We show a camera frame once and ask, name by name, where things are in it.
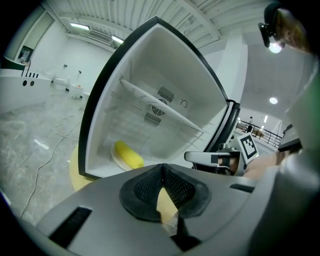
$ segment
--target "refrigerator shelf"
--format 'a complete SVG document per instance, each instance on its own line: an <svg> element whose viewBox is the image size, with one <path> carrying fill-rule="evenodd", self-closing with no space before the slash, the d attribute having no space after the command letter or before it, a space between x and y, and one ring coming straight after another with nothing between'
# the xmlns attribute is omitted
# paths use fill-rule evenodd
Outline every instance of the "refrigerator shelf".
<svg viewBox="0 0 320 256"><path fill-rule="evenodd" d="M177 120L177 121L183 123L184 125L187 125L187 126L193 128L201 133L204 133L204 131L200 127L198 127L193 122L188 120L182 114L178 113L177 111L175 111L174 109L172 109L168 105L166 105L163 102L161 102L160 100L158 100L156 97L154 97L151 94L147 93L146 91L140 89L139 87L135 86L134 84L128 82L127 80L120 79L120 82L126 90L133 93L133 95L135 97L137 97L138 99L140 99L144 103L150 104L150 105L156 107L157 109L159 109L160 111L163 111L166 115L173 118L174 120Z"/></svg>

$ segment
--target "white ceiling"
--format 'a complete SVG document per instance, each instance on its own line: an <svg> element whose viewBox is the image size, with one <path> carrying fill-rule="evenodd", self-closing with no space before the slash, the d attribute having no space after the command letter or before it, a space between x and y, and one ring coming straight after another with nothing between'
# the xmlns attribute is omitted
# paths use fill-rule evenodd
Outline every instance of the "white ceiling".
<svg viewBox="0 0 320 256"><path fill-rule="evenodd" d="M70 31L69 36L114 51L114 44L89 36L80 23L109 37L125 39L153 16L184 34L203 55L223 50L228 34L242 29L248 44L248 67L241 99L243 107L285 119L285 111L308 81L312 58L286 47L272 54L264 47L258 23L269 0L47 0ZM271 105L269 98L279 102Z"/></svg>

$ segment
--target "ceiling light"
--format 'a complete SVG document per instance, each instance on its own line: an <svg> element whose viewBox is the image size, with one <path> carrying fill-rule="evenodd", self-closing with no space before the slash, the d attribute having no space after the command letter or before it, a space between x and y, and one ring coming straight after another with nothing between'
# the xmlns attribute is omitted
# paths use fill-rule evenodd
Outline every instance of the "ceiling light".
<svg viewBox="0 0 320 256"><path fill-rule="evenodd" d="M270 101L271 104L277 104L278 103L278 100L275 97L270 98L269 101Z"/></svg>
<svg viewBox="0 0 320 256"><path fill-rule="evenodd" d="M273 52L274 54L278 54L281 52L282 48L280 45L278 45L277 43L271 43L269 46L269 49L271 52Z"/></svg>
<svg viewBox="0 0 320 256"><path fill-rule="evenodd" d="M80 25L80 24L76 24L76 23L70 23L70 25L71 25L72 27L76 27L76 28L79 28L79 29L89 30L89 27L86 26L86 25Z"/></svg>
<svg viewBox="0 0 320 256"><path fill-rule="evenodd" d="M112 36L112 39L113 39L114 41L120 43L120 44L122 44L122 43L124 42L121 38L116 37L115 35Z"/></svg>

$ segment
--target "yellow mat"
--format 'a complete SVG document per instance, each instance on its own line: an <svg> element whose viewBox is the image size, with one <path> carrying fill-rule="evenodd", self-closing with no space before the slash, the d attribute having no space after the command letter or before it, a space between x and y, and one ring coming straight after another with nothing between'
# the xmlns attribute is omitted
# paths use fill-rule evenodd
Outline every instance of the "yellow mat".
<svg viewBox="0 0 320 256"><path fill-rule="evenodd" d="M69 173L71 183L75 191L82 189L84 186L94 181L94 179L87 178L79 174L78 145L73 149L70 158ZM156 209L161 213L162 223L168 222L178 211L164 188L162 188L159 193Z"/></svg>

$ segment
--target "gray floor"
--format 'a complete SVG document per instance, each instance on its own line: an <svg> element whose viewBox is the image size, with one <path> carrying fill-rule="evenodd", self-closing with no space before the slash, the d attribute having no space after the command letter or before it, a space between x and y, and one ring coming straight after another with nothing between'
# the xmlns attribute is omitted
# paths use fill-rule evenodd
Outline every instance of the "gray floor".
<svg viewBox="0 0 320 256"><path fill-rule="evenodd" d="M68 92L51 88L46 103L0 115L0 188L18 216L34 188L37 169L50 159L54 147L63 138L56 132L67 135L82 120L80 107L80 99L70 99ZM80 126L81 122L68 137L78 140ZM74 192L67 161L77 144L64 138L52 161L39 170L36 190L22 219L35 225L52 207Z"/></svg>

